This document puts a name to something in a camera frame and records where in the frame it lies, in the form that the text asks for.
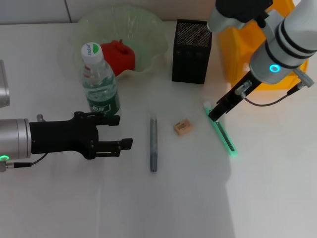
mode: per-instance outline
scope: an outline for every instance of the black cable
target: black cable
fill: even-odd
[[[37,161],[34,161],[34,162],[23,162],[23,163],[20,163],[20,162],[16,162],[16,163],[13,163],[13,167],[14,168],[25,168],[25,167],[31,167],[32,165],[35,165],[36,163],[40,162],[42,159],[45,158],[45,156],[48,155],[48,153],[46,153],[45,155],[43,155],[41,158],[39,158]]]
[[[65,7],[66,7],[66,11],[67,11],[69,22],[73,23],[73,21],[71,20],[71,16],[70,16],[69,9],[68,9],[68,4],[67,4],[66,0],[64,0],[64,4],[65,4]]]
[[[280,101],[282,101],[283,99],[287,98],[288,95],[286,94],[284,97],[281,97],[279,100],[273,102],[273,103],[268,103],[268,104],[257,104],[257,103],[254,103],[254,102],[251,102],[249,99],[245,98],[245,100],[248,102],[248,103],[251,103],[252,105],[254,106],[257,106],[257,107],[268,107],[268,106],[272,106],[274,104],[277,104],[279,103]]]
[[[41,158],[39,158],[37,161],[32,162],[32,165],[35,165],[36,163],[40,162],[42,159],[45,158],[45,156],[48,155],[48,153],[46,153],[45,155],[43,155]]]
[[[273,103],[268,103],[268,104],[257,104],[257,103],[251,102],[249,99],[246,98],[245,95],[242,98],[244,98],[248,103],[251,103],[254,106],[257,106],[257,107],[268,107],[268,106],[272,106],[274,104],[279,103],[280,101],[282,101],[283,99],[285,99],[288,96],[292,95],[293,93],[296,93],[297,91],[301,90],[303,87],[304,87],[304,84],[302,82],[299,82],[294,87],[292,87],[290,90],[288,90],[288,92],[286,93],[286,95],[284,97],[281,97],[279,100],[277,100],[277,101],[275,101]]]

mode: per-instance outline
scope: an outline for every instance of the green led ring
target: green led ring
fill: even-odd
[[[0,161],[6,161],[8,159],[10,159],[10,158],[7,155],[0,156]]]

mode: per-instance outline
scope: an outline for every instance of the white bottle cap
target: white bottle cap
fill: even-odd
[[[87,64],[96,64],[104,59],[101,46],[94,42],[84,44],[81,48],[81,56]]]

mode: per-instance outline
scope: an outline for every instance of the metal cylinder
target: metal cylinder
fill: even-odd
[[[3,60],[0,60],[0,108],[10,105],[10,93]]]
[[[31,131],[27,119],[0,120],[0,160],[31,156]]]

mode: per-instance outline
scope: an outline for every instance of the yellow container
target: yellow container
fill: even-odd
[[[276,9],[286,17],[295,8],[292,0],[275,0],[268,9]],[[228,28],[219,33],[219,44],[222,51],[222,59],[227,73],[227,79],[231,87],[236,85],[247,74],[244,65],[250,63],[253,52],[265,41],[265,36],[256,22],[248,23],[243,29]],[[302,64],[301,70],[306,72],[308,60]],[[299,82],[295,73],[291,73],[281,82],[274,85],[262,83],[256,90],[287,90]]]

